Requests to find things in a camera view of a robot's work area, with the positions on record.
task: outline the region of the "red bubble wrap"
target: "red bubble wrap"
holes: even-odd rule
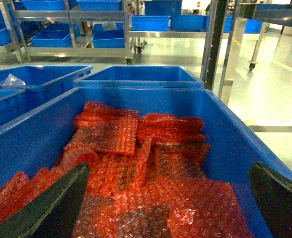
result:
[[[206,178],[201,168],[196,167],[192,158],[181,153],[169,153],[161,148],[155,148],[156,181],[161,176],[170,178],[191,177]]]
[[[73,230],[73,238],[103,238],[98,232],[103,227],[98,216],[102,211],[112,209],[113,204],[112,197],[86,195]]]
[[[139,111],[114,109],[113,107],[94,101],[87,101],[84,105],[84,111],[96,114],[112,115],[117,117],[138,117],[140,114]]]
[[[101,162],[98,164],[98,170],[92,176],[90,176],[90,180],[87,183],[86,191],[87,193],[99,194],[102,186],[104,185],[104,180],[106,176],[106,172],[108,170],[108,164],[110,160],[111,154],[104,155]]]
[[[19,211],[23,205],[24,193],[31,184],[24,172],[18,172],[0,193],[0,223]]]
[[[123,155],[121,161],[118,164],[118,169],[115,175],[112,192],[123,191],[127,189],[127,173],[129,166],[129,155]]]
[[[152,138],[153,136],[148,137],[144,141],[141,150],[138,152],[136,173],[135,173],[134,181],[131,184],[131,188],[140,187],[146,184],[146,167],[147,167],[148,156],[150,153]]]
[[[200,132],[204,125],[201,118],[179,118],[174,115],[159,113],[148,114],[142,123],[142,126],[147,127],[180,128],[182,130],[196,130],[197,132]]]
[[[153,137],[153,143],[193,143],[204,142],[207,139],[207,135],[202,135],[200,132],[187,131],[185,132],[179,128],[160,128],[160,127],[142,127],[138,131],[138,140],[143,143],[145,139],[151,135]]]
[[[108,161],[108,167],[106,171],[106,175],[104,178],[104,183],[101,189],[101,194],[103,196],[111,195],[113,188],[115,186],[115,178],[117,175],[117,171],[119,170],[119,162],[122,158],[120,154],[111,154],[110,159]]]
[[[183,157],[185,160],[190,160],[194,165],[201,169],[210,151],[210,144],[192,143],[192,144],[167,144],[159,143],[156,145],[156,151],[159,157],[165,161],[160,154],[162,151],[166,155],[176,154]]]
[[[117,237],[134,237],[138,230],[150,237],[254,237],[229,183],[162,179],[118,192],[114,199],[114,217],[105,219],[113,221],[109,225]]]
[[[63,154],[60,164],[63,166],[65,171],[70,171],[77,161],[85,158],[87,155],[95,154],[94,150],[89,147],[79,147],[66,150]]]
[[[128,161],[126,188],[129,188],[134,180],[139,150],[140,148],[136,146],[134,155],[131,155]]]
[[[137,126],[135,118],[120,118],[103,121],[95,127],[81,128],[65,150],[87,147],[99,152],[133,155]]]

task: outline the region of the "metal shelf frame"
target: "metal shelf frame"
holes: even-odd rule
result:
[[[134,46],[134,38],[132,40],[129,36],[129,12],[127,0],[122,0],[122,11],[81,11],[79,6],[70,9],[69,1],[65,0],[65,11],[30,11],[30,10],[16,10],[14,8],[13,0],[9,0],[17,26],[24,39],[21,30],[21,23],[24,21],[55,21],[65,22],[70,26],[70,33],[72,38],[72,48],[42,48],[33,47],[31,44],[23,42],[23,47],[27,58],[30,60],[31,56],[54,56],[54,57],[119,57],[125,58],[127,64],[132,64],[131,50]],[[74,36],[73,24],[76,22],[94,22],[94,21],[113,21],[123,22],[124,24],[124,39],[125,48],[91,48],[89,44],[92,43],[92,33],[82,35],[78,39]]]
[[[235,6],[233,16],[218,93],[218,96],[227,105],[229,104],[232,86],[235,81],[236,66],[238,64],[247,19],[254,19],[263,22],[252,59],[249,61],[249,70],[253,70],[257,63],[257,56],[264,36],[266,23],[292,27],[292,4],[238,3]]]
[[[17,60],[19,62],[23,62],[24,55],[23,55],[22,50],[21,50],[22,45],[18,40],[18,36],[17,36],[15,28],[14,28],[14,23],[12,21],[12,18],[10,17],[10,14],[9,14],[9,9],[8,9],[7,3],[8,3],[7,0],[0,0],[0,10],[1,10],[1,13],[3,15],[6,28],[9,31],[11,43],[9,43],[6,46],[0,46],[0,55],[6,55],[6,54],[10,54],[12,52],[15,52]]]

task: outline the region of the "caster wheel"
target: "caster wheel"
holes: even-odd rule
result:
[[[255,68],[255,64],[251,63],[250,66],[249,66],[250,71],[252,71],[254,68]]]
[[[132,59],[126,59],[126,65],[132,65]]]

